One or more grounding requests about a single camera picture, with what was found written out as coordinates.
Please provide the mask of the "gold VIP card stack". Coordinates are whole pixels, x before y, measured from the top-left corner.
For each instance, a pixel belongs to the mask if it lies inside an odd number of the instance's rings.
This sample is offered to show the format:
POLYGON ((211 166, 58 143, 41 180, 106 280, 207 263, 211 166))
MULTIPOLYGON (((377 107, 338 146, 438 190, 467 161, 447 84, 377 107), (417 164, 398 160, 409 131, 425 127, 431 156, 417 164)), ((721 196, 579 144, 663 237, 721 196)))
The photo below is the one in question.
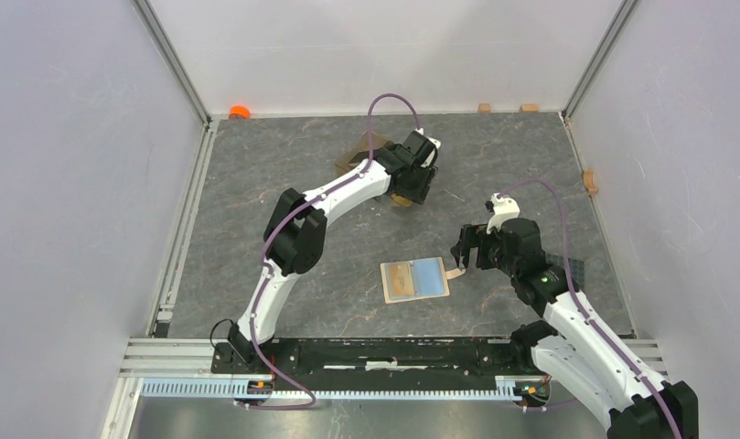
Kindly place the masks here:
POLYGON ((399 207, 409 208, 413 204, 413 202, 408 198, 402 197, 395 193, 392 193, 390 195, 390 199, 396 206, 399 207))

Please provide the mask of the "beige leather card holder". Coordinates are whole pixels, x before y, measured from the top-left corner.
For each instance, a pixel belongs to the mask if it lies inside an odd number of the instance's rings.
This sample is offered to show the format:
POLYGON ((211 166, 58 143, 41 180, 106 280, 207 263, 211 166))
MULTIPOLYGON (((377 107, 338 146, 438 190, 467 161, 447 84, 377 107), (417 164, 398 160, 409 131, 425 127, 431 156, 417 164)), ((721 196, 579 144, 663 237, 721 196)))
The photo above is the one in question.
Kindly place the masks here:
POLYGON ((414 296, 399 300, 392 300, 389 297, 388 274, 387 269, 391 263, 382 263, 381 281, 386 304, 398 304, 416 300, 433 299, 438 297, 448 297, 450 295, 449 282, 463 275, 466 270, 451 269, 446 270, 444 261, 441 257, 424 258, 418 260, 403 261, 412 265, 414 296))

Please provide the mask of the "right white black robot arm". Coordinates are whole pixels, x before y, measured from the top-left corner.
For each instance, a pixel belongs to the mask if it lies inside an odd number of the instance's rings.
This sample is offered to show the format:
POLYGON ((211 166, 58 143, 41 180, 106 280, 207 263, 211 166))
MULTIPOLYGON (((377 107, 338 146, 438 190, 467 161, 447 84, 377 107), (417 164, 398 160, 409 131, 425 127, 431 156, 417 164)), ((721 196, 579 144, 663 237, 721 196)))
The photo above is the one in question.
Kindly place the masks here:
POLYGON ((694 390, 664 378, 608 327, 566 268, 548 261, 535 221, 467 224, 451 253, 459 267, 501 270, 539 316, 510 336, 516 370, 538 369, 558 380, 609 438, 699 437, 694 390))

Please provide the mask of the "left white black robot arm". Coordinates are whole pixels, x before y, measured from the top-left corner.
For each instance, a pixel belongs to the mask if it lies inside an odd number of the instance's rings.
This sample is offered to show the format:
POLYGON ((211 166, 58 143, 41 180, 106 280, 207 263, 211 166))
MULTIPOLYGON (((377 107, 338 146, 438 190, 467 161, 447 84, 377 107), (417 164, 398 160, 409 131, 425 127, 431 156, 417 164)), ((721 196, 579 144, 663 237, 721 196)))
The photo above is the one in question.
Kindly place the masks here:
POLYGON ((328 227, 365 201, 399 196, 423 204, 437 173, 440 141, 416 129, 400 144, 372 150, 348 173, 322 187, 281 194, 263 233, 262 271, 246 311, 231 328, 234 360, 247 372, 269 360, 264 344, 298 278, 321 259, 328 227))

